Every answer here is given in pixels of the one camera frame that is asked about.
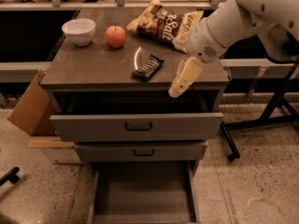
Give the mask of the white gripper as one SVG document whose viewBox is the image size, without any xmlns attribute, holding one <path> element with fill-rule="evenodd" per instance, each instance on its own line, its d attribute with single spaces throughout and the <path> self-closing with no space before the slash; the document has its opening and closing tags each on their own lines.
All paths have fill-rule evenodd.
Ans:
<svg viewBox="0 0 299 224">
<path fill-rule="evenodd" d="M 213 36 L 208 29 L 207 18 L 203 18 L 191 29 L 186 41 L 186 50 L 194 57 L 186 61 L 180 60 L 176 77 L 168 91 L 172 98 L 178 98 L 199 78 L 203 72 L 203 63 L 217 60 L 227 48 Z"/>
</svg>

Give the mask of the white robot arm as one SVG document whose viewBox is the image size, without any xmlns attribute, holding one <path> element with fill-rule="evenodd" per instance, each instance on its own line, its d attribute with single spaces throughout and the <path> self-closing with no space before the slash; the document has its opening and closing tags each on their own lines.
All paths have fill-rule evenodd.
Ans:
<svg viewBox="0 0 299 224">
<path fill-rule="evenodd" d="M 289 42 L 299 40 L 299 0 L 227 0 L 187 35 L 190 58 L 178 65 L 169 95 L 179 97 L 201 75 L 206 63 L 254 35 L 269 58 L 279 63 L 296 61 L 298 48 Z"/>
</svg>

